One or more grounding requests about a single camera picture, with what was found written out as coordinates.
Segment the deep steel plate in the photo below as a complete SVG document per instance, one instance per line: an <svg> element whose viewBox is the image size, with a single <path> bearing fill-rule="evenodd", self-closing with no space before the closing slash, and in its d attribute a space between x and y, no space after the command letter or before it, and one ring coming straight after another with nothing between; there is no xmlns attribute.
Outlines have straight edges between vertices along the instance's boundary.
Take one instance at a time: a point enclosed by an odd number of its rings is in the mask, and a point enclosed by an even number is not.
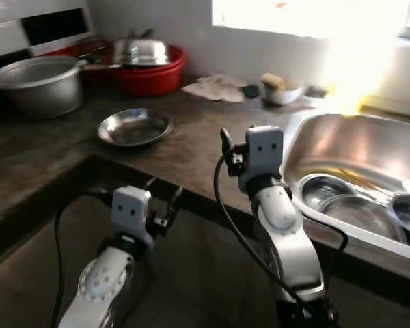
<svg viewBox="0 0 410 328"><path fill-rule="evenodd" d="M139 147L154 144L167 137L174 122L166 114L133 107L112 113L99 123L96 136L103 143L118 147Z"/></svg>

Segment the green scouring pad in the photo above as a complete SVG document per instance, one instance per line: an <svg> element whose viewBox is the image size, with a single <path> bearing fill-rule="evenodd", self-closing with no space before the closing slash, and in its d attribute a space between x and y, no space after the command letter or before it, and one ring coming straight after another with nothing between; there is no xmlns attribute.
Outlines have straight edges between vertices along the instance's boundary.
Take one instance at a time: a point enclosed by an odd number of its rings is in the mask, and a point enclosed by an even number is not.
<svg viewBox="0 0 410 328"><path fill-rule="evenodd" d="M240 87L239 91L245 99L257 99L260 96L260 87L257 85L245 85L244 87Z"/></svg>

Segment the white dish cloth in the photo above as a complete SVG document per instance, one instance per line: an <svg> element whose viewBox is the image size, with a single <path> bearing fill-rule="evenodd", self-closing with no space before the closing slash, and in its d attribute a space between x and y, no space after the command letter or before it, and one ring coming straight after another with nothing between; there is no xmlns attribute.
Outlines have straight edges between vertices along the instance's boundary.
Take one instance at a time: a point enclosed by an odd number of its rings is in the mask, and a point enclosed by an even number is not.
<svg viewBox="0 0 410 328"><path fill-rule="evenodd" d="M241 91L248 83L222 74L203 76L195 83L186 85L181 91L199 96L211 101L226 101L227 103L242 103L245 94Z"/></svg>

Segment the white ceramic bowl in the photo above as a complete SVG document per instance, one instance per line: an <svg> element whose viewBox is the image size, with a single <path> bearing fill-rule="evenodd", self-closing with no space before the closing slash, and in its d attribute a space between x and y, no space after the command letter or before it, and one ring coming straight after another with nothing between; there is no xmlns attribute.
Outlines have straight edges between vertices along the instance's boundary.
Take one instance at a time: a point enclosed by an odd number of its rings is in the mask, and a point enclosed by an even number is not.
<svg viewBox="0 0 410 328"><path fill-rule="evenodd" d="M297 87L295 90L278 90L273 84L266 81L259 81L260 97L271 105L288 105L298 100L304 94L304 87Z"/></svg>

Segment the yellow sponge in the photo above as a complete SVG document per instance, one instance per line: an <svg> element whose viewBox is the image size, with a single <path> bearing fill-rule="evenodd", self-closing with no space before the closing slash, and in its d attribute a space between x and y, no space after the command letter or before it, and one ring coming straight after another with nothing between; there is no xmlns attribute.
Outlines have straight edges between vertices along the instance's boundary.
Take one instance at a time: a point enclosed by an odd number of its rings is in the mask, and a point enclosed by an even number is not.
<svg viewBox="0 0 410 328"><path fill-rule="evenodd" d="M263 74L259 81L263 84L266 88L270 88L270 90L275 91L284 91L286 90L286 80L276 74L271 74L268 72L267 74Z"/></svg>

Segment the small deep steel bowl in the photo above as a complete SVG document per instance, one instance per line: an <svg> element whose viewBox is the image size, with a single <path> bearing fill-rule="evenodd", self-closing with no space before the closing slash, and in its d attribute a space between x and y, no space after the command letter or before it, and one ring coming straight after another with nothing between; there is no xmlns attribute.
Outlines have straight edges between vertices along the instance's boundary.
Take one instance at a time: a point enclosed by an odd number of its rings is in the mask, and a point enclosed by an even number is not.
<svg viewBox="0 0 410 328"><path fill-rule="evenodd" d="M311 209L321 210L326 199L336 195L351 195L352 185L343 179L326 173L312 173L299 181L304 204Z"/></svg>

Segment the red plastic basin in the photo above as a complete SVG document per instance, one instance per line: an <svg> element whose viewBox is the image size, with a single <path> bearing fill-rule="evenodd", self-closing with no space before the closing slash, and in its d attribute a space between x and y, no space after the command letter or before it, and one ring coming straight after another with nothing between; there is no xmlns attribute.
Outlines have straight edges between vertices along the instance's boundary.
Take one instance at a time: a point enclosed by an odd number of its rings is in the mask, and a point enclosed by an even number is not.
<svg viewBox="0 0 410 328"><path fill-rule="evenodd" d="M181 72L187 63L187 53L179 46L169 47L172 62L158 68L115 70L109 73L120 89L130 96L149 98L164 96L177 90Z"/></svg>

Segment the small white soap dish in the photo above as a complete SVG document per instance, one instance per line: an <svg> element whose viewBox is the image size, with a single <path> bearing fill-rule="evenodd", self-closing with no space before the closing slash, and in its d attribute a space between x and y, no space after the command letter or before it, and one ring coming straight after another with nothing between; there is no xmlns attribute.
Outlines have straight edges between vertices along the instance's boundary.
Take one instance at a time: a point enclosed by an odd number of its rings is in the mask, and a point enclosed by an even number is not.
<svg viewBox="0 0 410 328"><path fill-rule="evenodd" d="M317 85L309 85L305 89L303 96L305 96L308 99L326 99L329 93L330 93L330 90L328 90L328 88L326 87L318 87Z"/></svg>

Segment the large steel mixing bowl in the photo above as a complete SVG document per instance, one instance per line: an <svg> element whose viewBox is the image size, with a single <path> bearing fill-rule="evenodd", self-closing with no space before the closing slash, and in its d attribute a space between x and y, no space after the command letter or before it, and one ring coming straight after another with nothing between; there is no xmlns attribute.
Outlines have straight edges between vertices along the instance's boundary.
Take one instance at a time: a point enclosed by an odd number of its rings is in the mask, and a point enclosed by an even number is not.
<svg viewBox="0 0 410 328"><path fill-rule="evenodd" d="M170 64L169 44L163 40L123 38L113 43L112 65L164 66Z"/></svg>

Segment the shallow steel dish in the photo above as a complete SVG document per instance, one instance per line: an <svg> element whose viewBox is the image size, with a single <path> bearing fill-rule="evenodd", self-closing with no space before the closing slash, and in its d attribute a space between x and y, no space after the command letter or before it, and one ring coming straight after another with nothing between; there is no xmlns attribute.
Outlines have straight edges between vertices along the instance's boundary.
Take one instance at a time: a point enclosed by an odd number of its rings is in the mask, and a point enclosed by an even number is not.
<svg viewBox="0 0 410 328"><path fill-rule="evenodd" d="M385 206L358 195L336 195L324 200L320 212L372 234L406 243L398 219Z"/></svg>

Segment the bright window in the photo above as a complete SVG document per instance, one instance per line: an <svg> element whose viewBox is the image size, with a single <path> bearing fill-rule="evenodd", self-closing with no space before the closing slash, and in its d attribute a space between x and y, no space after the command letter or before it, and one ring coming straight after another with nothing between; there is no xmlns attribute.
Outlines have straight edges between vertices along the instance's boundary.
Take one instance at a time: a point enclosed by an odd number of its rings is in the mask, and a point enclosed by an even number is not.
<svg viewBox="0 0 410 328"><path fill-rule="evenodd" d="M410 19L410 0L211 0L212 25L339 40L393 38Z"/></svg>

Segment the aluminium cooking pot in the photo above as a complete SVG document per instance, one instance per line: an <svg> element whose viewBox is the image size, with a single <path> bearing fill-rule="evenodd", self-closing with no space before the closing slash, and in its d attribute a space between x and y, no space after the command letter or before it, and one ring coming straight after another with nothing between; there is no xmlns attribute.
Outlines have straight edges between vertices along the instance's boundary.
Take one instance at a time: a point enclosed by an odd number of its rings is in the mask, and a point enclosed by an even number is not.
<svg viewBox="0 0 410 328"><path fill-rule="evenodd" d="M0 91L28 118L58 118L83 104L81 69L76 57L30 57L0 68Z"/></svg>

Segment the red dish rack basket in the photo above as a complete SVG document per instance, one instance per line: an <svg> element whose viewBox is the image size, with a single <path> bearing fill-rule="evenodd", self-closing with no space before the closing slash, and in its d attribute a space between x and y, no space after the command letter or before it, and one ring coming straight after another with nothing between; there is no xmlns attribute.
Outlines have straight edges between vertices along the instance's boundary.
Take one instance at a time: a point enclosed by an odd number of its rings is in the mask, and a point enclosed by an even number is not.
<svg viewBox="0 0 410 328"><path fill-rule="evenodd" d="M43 53L42 56L77 57L77 59L85 60L89 64L108 64L111 61L109 58L112 50L112 45L108 43L84 43Z"/></svg>

